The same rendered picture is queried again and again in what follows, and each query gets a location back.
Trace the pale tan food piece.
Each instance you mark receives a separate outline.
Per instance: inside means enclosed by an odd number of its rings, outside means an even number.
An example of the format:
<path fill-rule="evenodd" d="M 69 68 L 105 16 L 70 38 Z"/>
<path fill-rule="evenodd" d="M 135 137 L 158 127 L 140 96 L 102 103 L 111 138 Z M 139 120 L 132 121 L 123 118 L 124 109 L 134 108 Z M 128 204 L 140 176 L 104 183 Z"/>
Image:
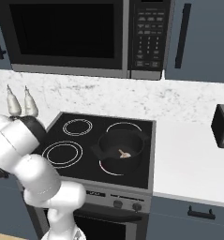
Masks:
<path fill-rule="evenodd" d="M 121 155 L 120 158 L 130 158 L 131 157 L 130 153 L 124 152 L 121 149 L 118 149 L 118 151 L 119 151 L 119 153 Z"/>

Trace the black cooking pot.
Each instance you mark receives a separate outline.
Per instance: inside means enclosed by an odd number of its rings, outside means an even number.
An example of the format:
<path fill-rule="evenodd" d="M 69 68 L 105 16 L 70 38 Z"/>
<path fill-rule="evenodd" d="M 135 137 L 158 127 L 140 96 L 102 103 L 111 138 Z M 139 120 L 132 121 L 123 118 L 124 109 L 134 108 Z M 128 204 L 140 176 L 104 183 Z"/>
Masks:
<path fill-rule="evenodd" d="M 91 150 L 109 173 L 128 174 L 142 163 L 142 157 L 150 137 L 139 130 L 116 129 L 104 133 Z M 118 149 L 130 153 L 131 157 L 120 158 Z"/>

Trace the light wooden board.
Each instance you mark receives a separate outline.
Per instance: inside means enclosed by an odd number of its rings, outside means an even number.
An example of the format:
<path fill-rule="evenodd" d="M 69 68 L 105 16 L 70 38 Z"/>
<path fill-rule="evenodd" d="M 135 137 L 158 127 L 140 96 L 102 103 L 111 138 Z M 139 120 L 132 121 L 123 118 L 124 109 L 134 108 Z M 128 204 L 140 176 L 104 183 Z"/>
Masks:
<path fill-rule="evenodd" d="M 26 240 L 26 239 L 0 233 L 0 240 Z"/>

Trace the black toaster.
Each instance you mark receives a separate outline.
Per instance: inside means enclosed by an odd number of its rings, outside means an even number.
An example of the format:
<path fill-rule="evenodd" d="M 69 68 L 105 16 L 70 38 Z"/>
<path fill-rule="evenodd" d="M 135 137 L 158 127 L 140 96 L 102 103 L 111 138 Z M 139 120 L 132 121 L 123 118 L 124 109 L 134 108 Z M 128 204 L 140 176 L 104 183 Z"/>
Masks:
<path fill-rule="evenodd" d="M 211 129 L 213 131 L 217 146 L 219 148 L 224 148 L 224 104 L 217 104 Z"/>

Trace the black hob stove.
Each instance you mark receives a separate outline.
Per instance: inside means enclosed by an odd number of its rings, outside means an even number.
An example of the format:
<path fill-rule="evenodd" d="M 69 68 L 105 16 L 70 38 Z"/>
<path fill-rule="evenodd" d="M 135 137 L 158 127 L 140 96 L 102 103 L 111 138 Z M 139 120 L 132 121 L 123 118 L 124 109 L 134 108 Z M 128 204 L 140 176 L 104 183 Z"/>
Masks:
<path fill-rule="evenodd" d="M 104 133 L 116 129 L 139 130 L 150 137 L 141 165 L 124 175 L 106 172 L 91 150 Z M 64 180 L 84 185 L 86 201 L 80 209 L 118 209 L 113 202 L 119 200 L 123 206 L 118 210 L 134 211 L 132 204 L 139 203 L 142 210 L 136 213 L 147 214 L 149 219 L 155 130 L 156 123 L 152 120 L 61 112 L 49 125 L 46 139 L 36 152 L 45 157 Z"/>

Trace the black oven door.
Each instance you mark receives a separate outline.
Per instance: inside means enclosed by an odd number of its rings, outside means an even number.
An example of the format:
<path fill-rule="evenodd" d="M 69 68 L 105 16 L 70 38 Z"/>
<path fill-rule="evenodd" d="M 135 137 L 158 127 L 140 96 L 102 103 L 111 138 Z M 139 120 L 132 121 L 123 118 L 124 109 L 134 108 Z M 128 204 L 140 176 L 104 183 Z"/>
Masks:
<path fill-rule="evenodd" d="M 140 216 L 142 220 L 135 222 L 113 222 L 96 218 L 81 217 L 74 214 L 75 222 L 82 229 L 86 240 L 145 240 L 148 215 L 134 211 L 99 207 L 89 212 L 105 213 L 118 216 Z"/>

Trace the blue-grey drawer front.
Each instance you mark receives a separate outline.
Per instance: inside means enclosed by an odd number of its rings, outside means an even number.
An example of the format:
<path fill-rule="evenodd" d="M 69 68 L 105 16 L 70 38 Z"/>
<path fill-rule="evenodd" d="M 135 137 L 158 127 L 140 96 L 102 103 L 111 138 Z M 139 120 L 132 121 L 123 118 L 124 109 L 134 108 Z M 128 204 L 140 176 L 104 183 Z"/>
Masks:
<path fill-rule="evenodd" d="M 216 219 L 191 217 L 212 210 Z M 169 198 L 152 198 L 146 240 L 224 240 L 224 207 Z"/>

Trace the black microwave oven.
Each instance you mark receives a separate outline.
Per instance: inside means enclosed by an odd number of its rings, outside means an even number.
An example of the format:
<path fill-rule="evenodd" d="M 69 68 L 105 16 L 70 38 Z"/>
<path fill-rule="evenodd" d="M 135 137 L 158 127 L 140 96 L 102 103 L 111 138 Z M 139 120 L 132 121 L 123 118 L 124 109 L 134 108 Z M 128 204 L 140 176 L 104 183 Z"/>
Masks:
<path fill-rule="evenodd" d="M 158 80 L 172 0 L 0 0 L 17 72 Z"/>

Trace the blue-grey lower cupboard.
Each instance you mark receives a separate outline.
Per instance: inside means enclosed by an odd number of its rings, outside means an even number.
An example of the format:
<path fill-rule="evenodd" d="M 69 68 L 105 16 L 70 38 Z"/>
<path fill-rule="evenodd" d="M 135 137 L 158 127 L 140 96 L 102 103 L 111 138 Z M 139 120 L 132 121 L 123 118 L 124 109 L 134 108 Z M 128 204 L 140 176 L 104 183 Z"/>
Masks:
<path fill-rule="evenodd" d="M 0 233 L 38 240 L 22 194 L 12 177 L 0 178 Z"/>

